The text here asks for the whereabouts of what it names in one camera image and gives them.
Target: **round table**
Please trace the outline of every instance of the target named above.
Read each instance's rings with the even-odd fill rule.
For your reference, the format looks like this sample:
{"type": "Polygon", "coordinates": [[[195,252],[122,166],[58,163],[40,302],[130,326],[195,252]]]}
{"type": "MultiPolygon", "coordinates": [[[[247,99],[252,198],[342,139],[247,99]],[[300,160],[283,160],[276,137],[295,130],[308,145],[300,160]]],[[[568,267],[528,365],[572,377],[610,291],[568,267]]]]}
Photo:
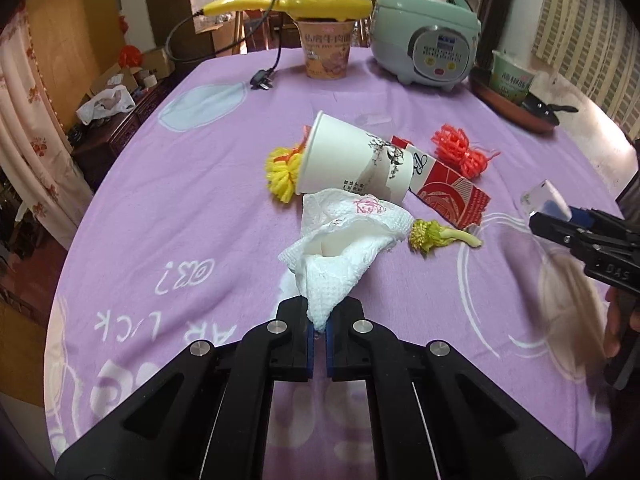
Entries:
{"type": "MultiPolygon", "coordinates": [[[[604,288],[563,249],[534,237],[520,196],[546,178],[575,206],[618,213],[588,160],[557,128],[513,128],[465,84],[405,87],[370,51],[348,76],[306,77],[284,50],[269,91],[247,81],[274,52],[199,65],[119,156],[73,241],[53,305],[45,402],[54,455],[107,415],[188,343],[239,340],[295,296],[277,254],[299,238],[302,202],[272,200],[264,160],[293,146],[316,113],[396,134],[433,152],[443,124],[502,153],[476,181],[491,196],[478,250],[456,244],[427,258],[406,243],[380,254],[351,295],[403,340],[444,339],[560,439],[587,470],[610,438],[599,380],[604,288]],[[586,376],[593,373],[593,381],[586,376]]],[[[414,217],[438,214],[410,192],[414,217]]],[[[366,394],[331,383],[316,361],[306,384],[277,384],[265,478],[373,478],[366,394]]]]}

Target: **yellow handle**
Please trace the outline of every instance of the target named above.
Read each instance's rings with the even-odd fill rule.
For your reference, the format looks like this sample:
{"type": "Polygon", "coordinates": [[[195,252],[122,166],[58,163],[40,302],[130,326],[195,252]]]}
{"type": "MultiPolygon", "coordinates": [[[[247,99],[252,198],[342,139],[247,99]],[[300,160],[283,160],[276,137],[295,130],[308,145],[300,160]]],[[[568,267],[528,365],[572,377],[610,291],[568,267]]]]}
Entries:
{"type": "MultiPolygon", "coordinates": [[[[240,10],[266,10],[271,0],[216,0],[205,5],[205,16],[240,10]]],[[[339,22],[361,20],[371,14],[371,0],[276,0],[273,10],[286,12],[294,20],[332,18],[339,22]]]]}

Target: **white plastic bag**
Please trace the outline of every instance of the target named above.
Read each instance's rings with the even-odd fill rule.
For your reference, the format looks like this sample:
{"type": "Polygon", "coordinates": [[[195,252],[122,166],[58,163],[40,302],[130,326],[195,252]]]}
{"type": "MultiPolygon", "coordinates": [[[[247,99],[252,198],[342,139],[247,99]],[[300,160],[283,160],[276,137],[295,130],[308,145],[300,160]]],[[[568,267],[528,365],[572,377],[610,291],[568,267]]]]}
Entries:
{"type": "Polygon", "coordinates": [[[107,88],[93,99],[83,104],[76,110],[78,119],[82,124],[89,124],[94,119],[111,117],[120,112],[130,112],[136,107],[127,87],[118,85],[115,88],[107,88]]]}

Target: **green stem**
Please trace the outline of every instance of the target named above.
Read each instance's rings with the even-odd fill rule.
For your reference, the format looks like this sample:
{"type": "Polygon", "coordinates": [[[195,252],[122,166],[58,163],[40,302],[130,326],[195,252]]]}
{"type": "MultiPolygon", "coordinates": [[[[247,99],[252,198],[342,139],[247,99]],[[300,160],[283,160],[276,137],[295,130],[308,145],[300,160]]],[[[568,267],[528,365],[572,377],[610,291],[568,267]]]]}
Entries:
{"type": "Polygon", "coordinates": [[[482,241],[466,231],[459,231],[458,229],[450,229],[445,227],[440,234],[443,238],[455,238],[456,240],[462,240],[465,244],[471,247],[479,247],[482,245],[482,241]]]}

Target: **red and white card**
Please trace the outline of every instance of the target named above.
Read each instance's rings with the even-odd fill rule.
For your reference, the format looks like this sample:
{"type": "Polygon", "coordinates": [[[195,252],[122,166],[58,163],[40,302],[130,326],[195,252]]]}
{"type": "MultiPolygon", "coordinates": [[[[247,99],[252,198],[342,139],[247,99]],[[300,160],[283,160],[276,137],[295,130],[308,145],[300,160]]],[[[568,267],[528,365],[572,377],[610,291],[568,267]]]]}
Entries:
{"type": "Polygon", "coordinates": [[[457,171],[422,152],[407,140],[393,136],[391,143],[410,152],[414,176],[409,190],[458,229],[480,225],[490,197],[457,171]]]}

